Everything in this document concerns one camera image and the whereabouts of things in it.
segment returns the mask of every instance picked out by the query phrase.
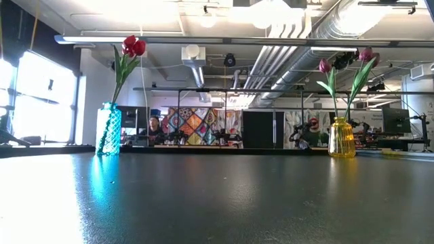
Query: window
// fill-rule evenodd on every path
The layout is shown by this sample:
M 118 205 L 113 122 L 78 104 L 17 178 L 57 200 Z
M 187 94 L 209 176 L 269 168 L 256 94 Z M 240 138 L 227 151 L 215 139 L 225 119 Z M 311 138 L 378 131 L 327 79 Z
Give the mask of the window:
M 0 106 L 11 105 L 9 94 L 7 89 L 9 89 L 13 77 L 14 67 L 0 59 Z M 0 108 L 0 116 L 4 115 L 6 110 Z
M 65 67 L 33 52 L 20 59 L 13 119 L 15 137 L 73 138 L 77 78 Z

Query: computer monitor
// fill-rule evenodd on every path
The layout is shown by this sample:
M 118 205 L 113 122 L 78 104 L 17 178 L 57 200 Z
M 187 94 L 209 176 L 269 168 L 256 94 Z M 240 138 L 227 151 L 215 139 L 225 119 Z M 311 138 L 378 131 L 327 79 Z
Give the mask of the computer monitor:
M 136 114 L 137 116 L 137 128 L 138 129 L 147 129 L 148 128 L 148 119 L 146 117 L 146 107 L 140 106 L 118 106 L 122 112 L 122 128 L 136 128 Z
M 407 109 L 383 108 L 382 128 L 386 133 L 412 133 L 410 114 Z

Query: yellow glass vase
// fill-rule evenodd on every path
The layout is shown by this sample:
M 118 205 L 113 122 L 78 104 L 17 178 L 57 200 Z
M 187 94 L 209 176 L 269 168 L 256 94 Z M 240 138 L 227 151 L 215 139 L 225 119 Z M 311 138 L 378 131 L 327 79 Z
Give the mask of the yellow glass vase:
M 334 123 L 330 127 L 328 154 L 332 157 L 355 156 L 353 128 L 345 117 L 334 117 Z

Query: desk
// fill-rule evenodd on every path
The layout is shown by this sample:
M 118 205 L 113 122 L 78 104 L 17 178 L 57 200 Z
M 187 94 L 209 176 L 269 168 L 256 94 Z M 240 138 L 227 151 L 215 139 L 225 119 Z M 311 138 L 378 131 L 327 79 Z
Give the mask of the desk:
M 0 159 L 3 243 L 432 243 L 434 163 L 93 153 Z

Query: person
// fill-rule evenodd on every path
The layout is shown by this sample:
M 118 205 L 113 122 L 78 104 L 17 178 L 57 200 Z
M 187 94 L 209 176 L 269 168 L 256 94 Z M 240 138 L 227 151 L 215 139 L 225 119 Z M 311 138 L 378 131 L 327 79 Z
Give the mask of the person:
M 144 129 L 140 132 L 141 136 L 146 136 L 148 135 L 148 139 L 149 139 L 149 144 L 154 144 L 155 143 L 155 138 L 157 137 L 158 134 L 164 134 L 163 129 L 160 126 L 160 120 L 158 120 L 157 116 L 151 116 L 151 118 L 149 118 L 149 127 L 148 129 Z

